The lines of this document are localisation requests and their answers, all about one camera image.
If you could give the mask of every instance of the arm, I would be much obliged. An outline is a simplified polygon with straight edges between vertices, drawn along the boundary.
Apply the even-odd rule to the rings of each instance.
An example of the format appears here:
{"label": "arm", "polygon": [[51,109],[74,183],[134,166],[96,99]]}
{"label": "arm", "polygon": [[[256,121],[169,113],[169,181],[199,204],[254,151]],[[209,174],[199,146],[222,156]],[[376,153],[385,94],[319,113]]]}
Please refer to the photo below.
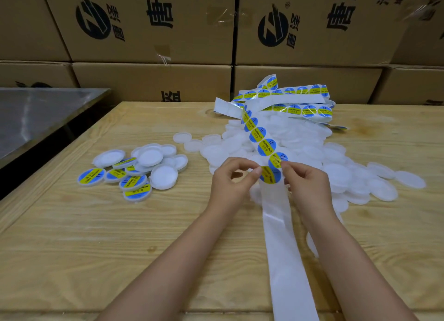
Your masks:
{"label": "arm", "polygon": [[327,174],[301,163],[281,165],[347,321],[418,321],[337,219]]}
{"label": "arm", "polygon": [[[241,182],[238,169],[255,168]],[[220,234],[242,205],[262,169],[245,158],[229,158],[216,170],[205,211],[99,315],[99,321],[172,320]]]}

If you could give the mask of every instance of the brown cardboard box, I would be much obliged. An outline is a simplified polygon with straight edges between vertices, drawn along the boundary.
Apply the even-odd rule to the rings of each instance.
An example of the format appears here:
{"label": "brown cardboard box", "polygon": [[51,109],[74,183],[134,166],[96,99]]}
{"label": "brown cardboard box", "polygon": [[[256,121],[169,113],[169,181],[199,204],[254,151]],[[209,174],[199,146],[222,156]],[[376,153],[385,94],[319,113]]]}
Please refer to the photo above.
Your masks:
{"label": "brown cardboard box", "polygon": [[240,0],[236,64],[388,64],[418,2]]}
{"label": "brown cardboard box", "polygon": [[443,105],[444,67],[385,68],[371,102],[383,105]]}
{"label": "brown cardboard box", "polygon": [[428,0],[425,13],[411,23],[392,62],[409,65],[444,65],[444,3]]}
{"label": "brown cardboard box", "polygon": [[276,74],[280,88],[326,84],[333,101],[366,104],[381,71],[379,68],[235,66],[234,93],[256,88],[264,77]]}
{"label": "brown cardboard box", "polygon": [[80,87],[107,87],[120,101],[230,99],[231,66],[75,62]]}
{"label": "brown cardboard box", "polygon": [[75,62],[230,64],[234,0],[48,0]]}
{"label": "brown cardboard box", "polygon": [[0,0],[0,59],[69,61],[45,0]]}
{"label": "brown cardboard box", "polygon": [[79,87],[67,62],[0,61],[0,87]]}

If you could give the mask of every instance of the metal surface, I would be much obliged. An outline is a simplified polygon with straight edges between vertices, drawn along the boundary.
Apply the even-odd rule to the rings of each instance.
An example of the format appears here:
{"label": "metal surface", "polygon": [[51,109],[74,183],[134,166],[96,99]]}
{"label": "metal surface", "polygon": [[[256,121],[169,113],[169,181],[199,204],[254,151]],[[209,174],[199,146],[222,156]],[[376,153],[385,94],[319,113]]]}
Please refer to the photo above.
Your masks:
{"label": "metal surface", "polygon": [[106,88],[0,88],[0,168],[110,91]]}

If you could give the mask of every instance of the sticker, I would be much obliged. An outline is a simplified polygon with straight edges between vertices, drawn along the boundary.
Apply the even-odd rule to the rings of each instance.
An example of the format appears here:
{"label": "sticker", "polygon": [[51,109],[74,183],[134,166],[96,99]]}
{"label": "sticker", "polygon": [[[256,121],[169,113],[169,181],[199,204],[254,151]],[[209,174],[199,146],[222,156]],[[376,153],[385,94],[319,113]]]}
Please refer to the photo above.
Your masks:
{"label": "sticker", "polygon": [[242,93],[239,93],[238,95],[236,95],[236,96],[233,98],[233,101],[241,100],[243,97],[244,97],[244,95],[243,95]]}
{"label": "sticker", "polygon": [[288,107],[288,113],[290,114],[295,114],[295,115],[301,115],[302,111],[299,105],[290,105],[290,107]]}
{"label": "sticker", "polygon": [[258,153],[261,156],[270,156],[276,149],[276,141],[273,139],[265,139],[258,145]]}
{"label": "sticker", "polygon": [[119,163],[113,164],[113,167],[114,167],[114,166],[115,166],[115,167],[118,167],[118,166],[121,166],[122,164],[126,164],[126,163],[128,163],[128,162],[132,162],[132,161],[135,161],[135,160],[136,160],[135,157],[126,158],[125,160],[122,160],[122,161],[120,161]]}
{"label": "sticker", "polygon": [[80,184],[94,184],[98,181],[100,181],[103,176],[105,175],[105,170],[102,168],[94,168],[87,170],[86,172],[82,173],[77,181]]}
{"label": "sticker", "polygon": [[278,88],[278,80],[276,79],[276,77],[271,77],[267,80],[267,88],[269,90],[275,90],[276,88]]}
{"label": "sticker", "polygon": [[309,94],[320,94],[320,93],[321,93],[321,88],[319,87],[319,85],[311,86]]}
{"label": "sticker", "polygon": [[292,87],[287,87],[286,89],[284,89],[284,93],[285,94],[296,94],[296,91]]}
{"label": "sticker", "polygon": [[285,106],[283,103],[277,103],[276,105],[273,105],[273,110],[276,112],[287,112],[287,106]]}
{"label": "sticker", "polygon": [[318,109],[318,114],[322,117],[332,117],[333,112],[330,107],[321,106]]}
{"label": "sticker", "polygon": [[272,169],[270,167],[262,167],[262,175],[260,177],[265,183],[275,184],[282,178],[282,174],[279,169]]}
{"label": "sticker", "polygon": [[327,89],[326,85],[322,85],[322,87],[321,87],[321,94],[322,94],[323,97],[328,97],[329,90]]}
{"label": "sticker", "polygon": [[124,176],[126,176],[126,173],[123,169],[113,169],[108,172],[107,178],[116,180]]}
{"label": "sticker", "polygon": [[248,119],[250,118],[250,116],[251,116],[251,111],[246,111],[244,113],[244,115],[242,115],[241,124],[244,124],[245,122],[247,122]]}
{"label": "sticker", "polygon": [[269,95],[271,95],[269,90],[260,90],[260,91],[258,91],[258,97],[259,98],[265,98],[265,97],[268,97]]}
{"label": "sticker", "polygon": [[146,176],[131,176],[131,177],[125,178],[121,182],[121,187],[123,187],[124,189],[133,188],[133,187],[139,185],[140,183],[142,183],[143,181],[145,181],[145,178],[147,178],[147,177]]}
{"label": "sticker", "polygon": [[308,88],[305,86],[298,87],[296,94],[308,94]]}
{"label": "sticker", "polygon": [[246,94],[244,94],[244,99],[246,100],[251,100],[253,99],[255,96],[257,95],[257,93],[255,91],[249,91]]}
{"label": "sticker", "polygon": [[252,143],[260,142],[264,139],[265,135],[267,135],[267,130],[264,127],[254,128],[250,134],[250,141]]}
{"label": "sticker", "polygon": [[279,169],[282,161],[288,161],[288,156],[284,153],[274,153],[268,160],[268,166],[272,169]]}
{"label": "sticker", "polygon": [[302,109],[303,117],[312,117],[316,114],[316,107],[313,105],[307,105]]}
{"label": "sticker", "polygon": [[253,130],[258,125],[258,118],[252,117],[245,123],[244,131],[249,132]]}
{"label": "sticker", "polygon": [[139,199],[145,196],[147,193],[151,191],[151,184],[145,184],[142,188],[133,190],[133,191],[126,191],[125,196],[129,197],[130,199]]}

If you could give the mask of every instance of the wooden tabletop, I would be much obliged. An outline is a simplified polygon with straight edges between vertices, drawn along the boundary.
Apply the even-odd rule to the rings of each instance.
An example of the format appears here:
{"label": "wooden tabletop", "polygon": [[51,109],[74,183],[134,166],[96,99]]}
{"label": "wooden tabletop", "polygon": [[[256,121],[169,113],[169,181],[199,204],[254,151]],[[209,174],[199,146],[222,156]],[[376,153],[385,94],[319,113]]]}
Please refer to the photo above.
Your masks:
{"label": "wooden tabletop", "polygon": [[[222,133],[228,117],[212,107],[123,102],[0,202],[0,320],[92,319],[186,229],[207,204],[211,174],[207,161],[182,145],[178,154],[189,163],[175,187],[153,190],[138,204],[115,185],[82,188],[76,178],[108,149],[173,143],[181,131],[197,139]],[[444,319],[444,108],[337,105],[333,118],[350,130],[328,141],[343,144],[354,161],[426,180],[420,190],[393,182],[396,201],[350,205],[343,218],[420,319]],[[293,225],[321,319],[342,320],[295,212]],[[215,245],[185,310],[185,320],[272,319],[262,212],[252,202]]]}

